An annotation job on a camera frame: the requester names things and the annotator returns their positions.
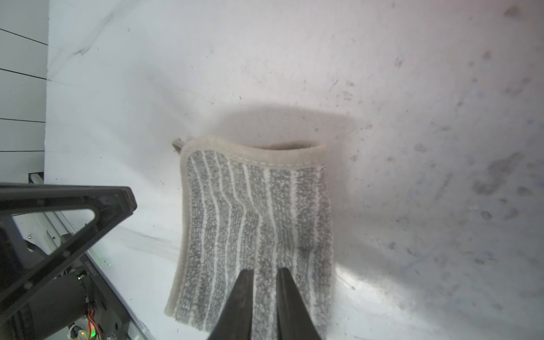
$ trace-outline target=towel stitching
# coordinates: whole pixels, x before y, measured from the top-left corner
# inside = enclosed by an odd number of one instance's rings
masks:
[[[236,156],[236,155],[233,155],[233,154],[231,154],[231,153],[228,153],[228,152],[225,152],[225,151],[223,151],[223,150],[220,150],[220,149],[218,149],[218,148],[209,147],[209,146],[194,148],[193,150],[191,150],[191,154],[192,154],[193,152],[195,152],[195,151],[201,151],[201,150],[211,150],[211,151],[219,152],[219,153],[222,153],[222,154],[224,154],[224,155],[230,156],[231,158],[240,159],[240,160],[245,160],[246,162],[255,163],[255,164],[260,164],[260,165],[268,165],[268,166],[321,165],[321,163],[274,164],[274,163],[258,162],[258,161],[256,161],[256,160],[251,160],[251,159],[243,158],[243,157],[240,157],[240,156]]]

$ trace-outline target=white surface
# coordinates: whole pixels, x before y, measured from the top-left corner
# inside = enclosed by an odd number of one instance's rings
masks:
[[[0,28],[47,43],[49,1],[2,0]]]
[[[45,78],[47,46],[0,30],[0,68]]]
[[[40,122],[0,120],[0,151],[43,151],[44,126]]]
[[[0,152],[0,182],[28,183],[28,174],[44,170],[44,151]]]
[[[544,7],[512,5],[52,0],[46,182],[130,186],[138,209],[99,263],[156,339],[206,338],[162,313],[181,237],[170,142],[320,139],[329,339],[542,338]]]
[[[0,72],[0,118],[45,122],[46,81]]]

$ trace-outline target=white wall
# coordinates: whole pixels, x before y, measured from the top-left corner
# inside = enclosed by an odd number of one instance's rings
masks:
[[[0,182],[44,170],[49,1],[0,1]]]

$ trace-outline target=orange wire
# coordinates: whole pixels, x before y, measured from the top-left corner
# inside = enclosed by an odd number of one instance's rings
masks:
[[[91,340],[91,320],[89,319],[88,314],[87,314],[87,326],[89,327],[89,338],[87,340]]]
[[[98,333],[98,338],[99,338],[100,340],[102,340],[102,333],[100,332],[100,329],[98,328],[98,325],[96,324],[96,322],[92,319],[92,318],[94,317],[94,315],[95,315],[95,310],[92,310],[92,311],[91,311],[91,319],[90,319],[90,320],[91,320],[93,326],[95,327],[96,332]]]

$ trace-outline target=towel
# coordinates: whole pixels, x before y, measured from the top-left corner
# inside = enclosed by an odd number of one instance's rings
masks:
[[[212,331],[242,269],[254,271],[252,339],[276,339],[278,268],[288,268],[324,339],[332,232],[325,146],[258,147],[199,137],[181,148],[183,230],[165,313]]]

